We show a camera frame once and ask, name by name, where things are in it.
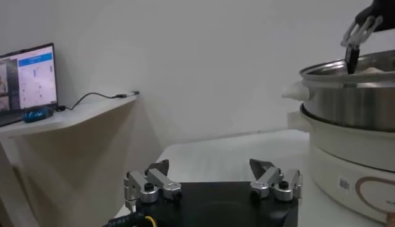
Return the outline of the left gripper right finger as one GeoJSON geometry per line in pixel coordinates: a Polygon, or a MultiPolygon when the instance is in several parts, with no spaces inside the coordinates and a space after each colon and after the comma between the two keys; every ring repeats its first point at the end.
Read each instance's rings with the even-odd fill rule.
{"type": "Polygon", "coordinates": [[[250,159],[249,165],[255,177],[250,182],[250,189],[259,199],[269,195],[282,202],[302,198],[303,176],[299,170],[283,171],[271,162],[257,159],[250,159]]]}

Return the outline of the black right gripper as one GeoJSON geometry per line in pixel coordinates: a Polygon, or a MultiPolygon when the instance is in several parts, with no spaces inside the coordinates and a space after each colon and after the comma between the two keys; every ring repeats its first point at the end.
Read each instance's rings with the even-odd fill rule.
{"type": "Polygon", "coordinates": [[[341,46],[346,48],[344,61],[347,73],[355,73],[360,46],[373,32],[392,29],[394,29],[394,0],[373,0],[370,6],[359,12],[341,41],[341,46]]]}

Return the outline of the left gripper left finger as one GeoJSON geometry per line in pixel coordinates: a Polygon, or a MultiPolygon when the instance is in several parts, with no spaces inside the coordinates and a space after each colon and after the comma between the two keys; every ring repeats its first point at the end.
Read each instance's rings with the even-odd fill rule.
{"type": "Polygon", "coordinates": [[[144,171],[128,171],[123,180],[124,203],[132,210],[137,202],[140,204],[154,204],[161,199],[179,202],[182,197],[182,185],[167,177],[170,162],[165,159],[152,163],[144,171]]]}

